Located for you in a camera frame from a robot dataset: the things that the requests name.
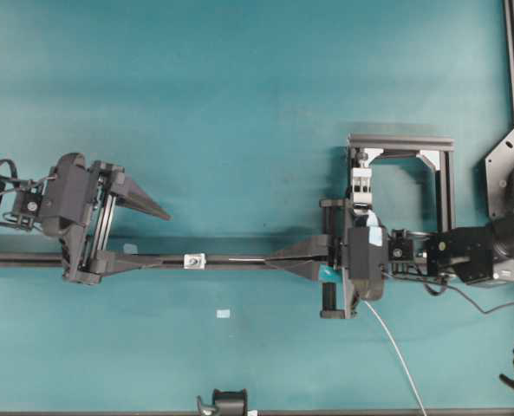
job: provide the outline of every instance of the black cable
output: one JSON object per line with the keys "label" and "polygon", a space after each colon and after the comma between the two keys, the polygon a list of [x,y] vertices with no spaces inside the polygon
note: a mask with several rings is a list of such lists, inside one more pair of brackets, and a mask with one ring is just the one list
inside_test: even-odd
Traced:
{"label": "black cable", "polygon": [[2,166],[4,164],[8,165],[8,168],[10,169],[10,176],[13,179],[17,179],[17,167],[16,167],[16,163],[14,163],[14,160],[0,159],[0,166]]}
{"label": "black cable", "polygon": [[426,280],[426,276],[424,275],[424,273],[422,273],[422,270],[420,269],[419,265],[417,263],[413,263],[411,265],[418,272],[418,274],[422,277],[422,280],[424,281],[424,289],[426,289],[426,292],[428,292],[429,295],[439,296],[439,295],[443,295],[446,292],[447,282],[441,282],[440,290],[432,289],[432,287],[428,284],[428,282]]}
{"label": "black cable", "polygon": [[[397,277],[397,276],[394,276],[394,275],[390,275],[389,273],[386,273],[386,272],[383,272],[383,274],[385,276],[391,277],[391,278],[393,278],[395,280],[401,280],[401,281],[404,281],[404,282],[413,282],[413,283],[422,283],[422,284],[424,284],[424,280],[423,279],[409,279],[407,277]],[[480,305],[478,305],[476,302],[474,302],[474,300],[472,298],[470,298],[465,292],[463,292],[461,289],[459,289],[459,288],[457,288],[455,286],[452,286],[452,285],[447,284],[447,283],[437,283],[437,282],[428,282],[428,283],[429,284],[433,284],[434,286],[445,286],[447,289],[456,291],[461,296],[463,296],[472,306],[474,306],[474,308],[476,308],[483,315],[488,315],[488,314],[490,314],[492,312],[495,312],[497,310],[500,310],[500,309],[503,309],[503,308],[507,308],[508,306],[514,306],[514,301],[513,301],[513,302],[503,303],[503,304],[495,306],[495,307],[493,307],[491,309],[482,309],[482,307],[480,307]]]}

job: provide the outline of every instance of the metal plate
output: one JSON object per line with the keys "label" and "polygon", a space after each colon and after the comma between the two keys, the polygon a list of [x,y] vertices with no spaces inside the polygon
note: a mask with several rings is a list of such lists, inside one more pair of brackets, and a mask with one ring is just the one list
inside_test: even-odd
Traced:
{"label": "metal plate", "polygon": [[505,188],[514,168],[514,128],[485,158],[485,177],[490,218],[505,214]]}

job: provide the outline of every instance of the small white label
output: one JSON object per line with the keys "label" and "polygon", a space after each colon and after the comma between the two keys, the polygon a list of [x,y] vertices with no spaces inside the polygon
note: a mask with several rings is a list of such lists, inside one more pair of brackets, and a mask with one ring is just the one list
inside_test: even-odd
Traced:
{"label": "small white label", "polygon": [[230,319],[230,314],[229,309],[216,309],[216,317],[218,319]]}
{"label": "small white label", "polygon": [[125,254],[138,254],[137,245],[125,243],[124,244],[124,253]]}

